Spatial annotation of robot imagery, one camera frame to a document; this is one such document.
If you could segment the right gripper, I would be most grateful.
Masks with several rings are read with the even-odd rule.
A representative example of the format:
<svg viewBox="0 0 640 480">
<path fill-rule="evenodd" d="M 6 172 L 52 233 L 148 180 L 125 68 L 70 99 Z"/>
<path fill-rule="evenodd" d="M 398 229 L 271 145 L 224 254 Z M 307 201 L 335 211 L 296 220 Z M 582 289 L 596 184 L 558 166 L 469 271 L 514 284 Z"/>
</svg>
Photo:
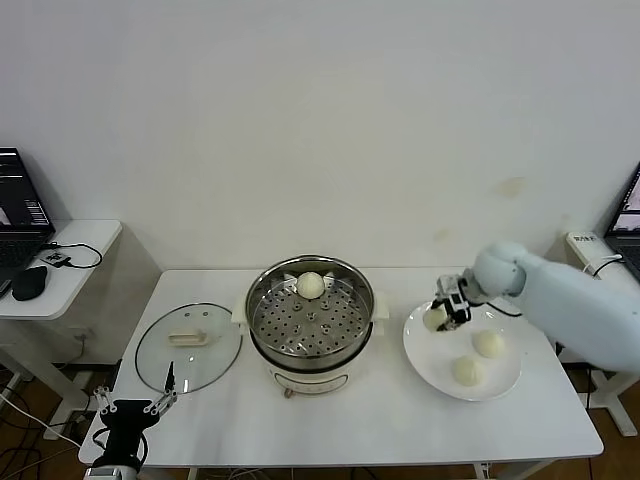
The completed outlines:
<svg viewBox="0 0 640 480">
<path fill-rule="evenodd" d="M 435 298 L 430 309 L 446 313 L 448 302 L 478 304 L 477 282 L 472 272 L 445 274 L 437 279 Z M 470 320 L 469 310 L 454 311 L 446 315 L 444 322 L 438 326 L 438 331 L 455 331 Z"/>
</svg>

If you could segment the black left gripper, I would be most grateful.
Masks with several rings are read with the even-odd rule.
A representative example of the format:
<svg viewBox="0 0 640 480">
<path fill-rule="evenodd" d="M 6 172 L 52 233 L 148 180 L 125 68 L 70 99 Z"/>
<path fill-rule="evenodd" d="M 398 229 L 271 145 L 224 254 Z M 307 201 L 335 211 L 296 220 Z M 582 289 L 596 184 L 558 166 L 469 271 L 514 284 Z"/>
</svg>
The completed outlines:
<svg viewBox="0 0 640 480">
<path fill-rule="evenodd" d="M 165 414 L 177 401 L 174 362 L 167 371 L 164 390 L 151 400 L 114 400 L 113 387 L 122 360 L 113 366 L 105 381 L 94 389 L 97 412 L 108 432 L 106 447 L 97 458 L 98 466 L 142 466 L 148 454 L 144 431 L 156 425 L 156 416 Z"/>
</svg>

